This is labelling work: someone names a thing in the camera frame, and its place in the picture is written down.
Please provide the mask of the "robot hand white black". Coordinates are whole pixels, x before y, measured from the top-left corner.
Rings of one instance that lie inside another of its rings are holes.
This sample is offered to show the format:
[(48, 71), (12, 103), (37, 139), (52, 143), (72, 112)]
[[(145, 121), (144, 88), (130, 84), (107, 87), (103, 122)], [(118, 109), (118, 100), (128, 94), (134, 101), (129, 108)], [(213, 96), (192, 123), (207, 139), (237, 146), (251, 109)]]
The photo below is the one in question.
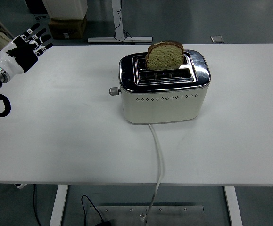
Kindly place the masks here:
[(47, 43), (51, 36), (45, 33), (45, 28), (35, 32), (39, 26), (39, 23), (34, 24), (0, 51), (0, 80), (3, 83), (30, 70), (39, 57), (53, 46)]

